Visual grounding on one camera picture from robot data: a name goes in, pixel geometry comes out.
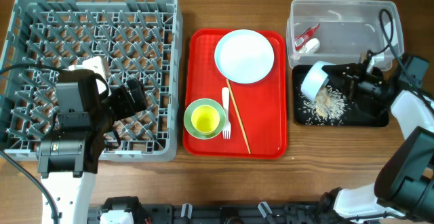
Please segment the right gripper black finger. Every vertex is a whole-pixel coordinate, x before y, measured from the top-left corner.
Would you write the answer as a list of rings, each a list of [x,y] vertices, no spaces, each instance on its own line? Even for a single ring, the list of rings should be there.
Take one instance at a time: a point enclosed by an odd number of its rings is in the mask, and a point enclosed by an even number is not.
[[[347,73],[352,70],[354,64],[330,64],[322,66],[322,70],[326,73]]]
[[[349,72],[332,71],[329,74],[329,83],[347,98],[356,98],[356,81]]]

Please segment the small light blue bowl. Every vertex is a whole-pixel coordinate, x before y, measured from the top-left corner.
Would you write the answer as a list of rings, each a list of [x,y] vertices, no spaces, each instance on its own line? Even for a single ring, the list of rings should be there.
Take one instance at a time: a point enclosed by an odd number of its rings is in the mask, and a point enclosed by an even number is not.
[[[324,66],[335,66],[335,64],[324,61],[316,62],[302,82],[301,92],[311,101],[315,100],[320,89],[328,82],[328,74],[322,69]]]

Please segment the rice and food scraps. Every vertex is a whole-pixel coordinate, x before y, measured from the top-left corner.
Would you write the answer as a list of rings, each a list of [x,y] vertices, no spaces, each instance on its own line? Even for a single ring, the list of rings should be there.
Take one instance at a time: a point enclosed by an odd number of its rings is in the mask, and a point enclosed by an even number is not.
[[[349,110],[346,96],[330,85],[323,86],[314,101],[299,94],[301,104],[295,109],[301,123],[307,126],[338,126],[343,123]]]

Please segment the white paper napkin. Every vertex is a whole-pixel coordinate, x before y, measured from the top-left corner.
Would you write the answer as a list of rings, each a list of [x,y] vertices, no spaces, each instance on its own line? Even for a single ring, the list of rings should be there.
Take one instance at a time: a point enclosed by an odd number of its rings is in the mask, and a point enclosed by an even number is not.
[[[312,38],[307,41],[298,51],[301,54],[313,54],[320,47],[320,42],[317,38]]]

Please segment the red snack wrapper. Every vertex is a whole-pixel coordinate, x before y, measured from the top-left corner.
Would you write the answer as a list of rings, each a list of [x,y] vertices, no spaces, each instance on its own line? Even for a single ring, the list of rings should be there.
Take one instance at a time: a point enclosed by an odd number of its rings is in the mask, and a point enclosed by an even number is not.
[[[305,32],[295,37],[295,49],[296,51],[301,50],[301,48],[309,41],[312,36],[316,33],[317,29],[320,27],[320,24],[316,24],[314,27],[309,27]]]

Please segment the yellow plastic cup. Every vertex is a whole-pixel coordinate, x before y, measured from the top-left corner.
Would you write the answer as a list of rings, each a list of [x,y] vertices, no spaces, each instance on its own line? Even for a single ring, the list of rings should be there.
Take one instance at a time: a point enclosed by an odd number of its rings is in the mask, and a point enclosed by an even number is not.
[[[220,123],[220,115],[214,107],[200,105],[193,110],[191,123],[200,134],[209,135],[217,129]]]

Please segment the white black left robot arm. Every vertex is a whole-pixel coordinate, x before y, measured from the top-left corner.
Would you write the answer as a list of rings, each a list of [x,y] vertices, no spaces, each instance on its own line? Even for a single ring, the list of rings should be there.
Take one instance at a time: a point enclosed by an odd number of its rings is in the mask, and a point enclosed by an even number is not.
[[[105,135],[116,121],[148,107],[144,85],[129,79],[125,86],[99,92],[102,76],[88,69],[63,71],[55,85],[58,129],[41,139],[38,172],[46,190],[43,223],[86,223],[96,184],[99,157],[112,145]]]

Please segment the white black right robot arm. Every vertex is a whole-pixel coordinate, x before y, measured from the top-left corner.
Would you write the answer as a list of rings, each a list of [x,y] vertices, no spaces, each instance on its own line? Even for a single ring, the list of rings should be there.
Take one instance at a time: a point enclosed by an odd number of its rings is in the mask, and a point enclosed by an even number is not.
[[[369,73],[362,63],[318,62],[314,67],[321,74],[321,84],[390,106],[404,137],[374,183],[323,194],[317,220],[364,223],[391,217],[432,223],[433,179],[424,171],[433,167],[433,99],[420,91],[427,63],[398,66],[388,81]]]

